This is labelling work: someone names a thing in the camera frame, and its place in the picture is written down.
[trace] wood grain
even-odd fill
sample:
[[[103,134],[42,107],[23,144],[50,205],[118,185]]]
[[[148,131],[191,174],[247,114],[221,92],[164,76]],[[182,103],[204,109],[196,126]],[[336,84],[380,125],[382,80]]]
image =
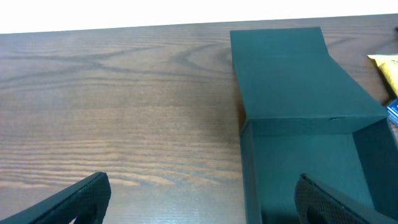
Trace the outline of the wood grain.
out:
[[[105,223],[244,223],[229,31],[321,26],[331,56],[385,103],[391,96],[366,55],[398,52],[396,21],[0,35],[0,219],[103,171],[113,189]]]

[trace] box flap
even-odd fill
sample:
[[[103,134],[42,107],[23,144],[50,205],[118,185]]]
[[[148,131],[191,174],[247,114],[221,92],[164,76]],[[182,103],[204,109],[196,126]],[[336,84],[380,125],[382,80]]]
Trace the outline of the box flap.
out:
[[[231,46],[248,119],[387,116],[329,56],[319,27],[231,31]]]

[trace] yellow plastic wrapper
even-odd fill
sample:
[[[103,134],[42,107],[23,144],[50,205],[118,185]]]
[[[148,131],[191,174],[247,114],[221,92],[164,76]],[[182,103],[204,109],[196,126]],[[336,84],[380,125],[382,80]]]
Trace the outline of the yellow plastic wrapper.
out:
[[[398,96],[398,55],[368,55],[376,61],[394,93]]]

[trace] open box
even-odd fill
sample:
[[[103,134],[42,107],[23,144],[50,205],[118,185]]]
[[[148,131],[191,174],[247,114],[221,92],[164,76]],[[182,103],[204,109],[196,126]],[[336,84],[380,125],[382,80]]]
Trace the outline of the open box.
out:
[[[298,223],[302,173],[398,220],[387,112],[329,56],[320,28],[231,31],[231,46],[248,223]]]

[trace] table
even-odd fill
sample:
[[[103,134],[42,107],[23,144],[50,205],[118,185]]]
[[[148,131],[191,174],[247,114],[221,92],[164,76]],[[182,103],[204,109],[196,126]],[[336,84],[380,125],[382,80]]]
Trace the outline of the table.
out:
[[[366,55],[398,53],[396,21],[2,34],[0,219],[103,171],[113,191],[105,223],[244,223],[229,31],[320,26],[330,55],[384,104],[391,94]]]

